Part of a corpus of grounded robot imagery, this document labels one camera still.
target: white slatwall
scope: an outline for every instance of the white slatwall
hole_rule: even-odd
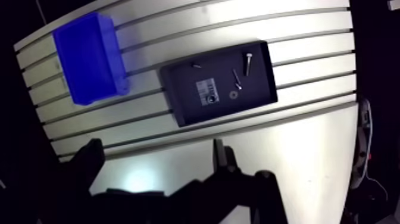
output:
[[[14,48],[55,152],[74,153],[90,138],[101,138],[115,152],[354,101],[354,39],[347,7],[347,0],[104,0],[52,22]],[[93,10],[112,17],[131,85],[126,96],[81,106],[69,96],[50,33]],[[179,128],[158,69],[182,57],[257,40],[269,42],[278,103]]]

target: black tray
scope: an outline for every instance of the black tray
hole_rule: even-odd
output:
[[[247,53],[252,54],[245,76]],[[235,85],[233,69],[242,89]],[[277,102],[268,45],[231,46],[163,67],[161,80],[180,127]]]

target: cable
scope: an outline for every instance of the cable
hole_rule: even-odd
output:
[[[373,131],[372,125],[373,125],[373,122],[372,122],[372,111],[371,111],[370,102],[369,102],[367,99],[365,99],[365,102],[367,103],[367,107],[368,107],[368,116],[369,116],[369,118],[370,118],[370,134],[369,134],[369,138],[368,138],[367,157],[366,157],[366,160],[365,160],[364,171],[362,172],[362,179],[363,179],[364,177],[366,177],[367,180],[373,181],[373,182],[375,182],[376,184],[378,184],[379,187],[381,187],[381,189],[385,192],[386,201],[388,201],[388,199],[389,199],[389,194],[388,194],[388,192],[386,191],[386,189],[383,187],[383,185],[380,184],[379,181],[377,181],[377,180],[375,180],[375,179],[373,179],[373,178],[370,178],[370,177],[368,176],[368,159],[370,158],[370,151],[371,151],[372,131]]]

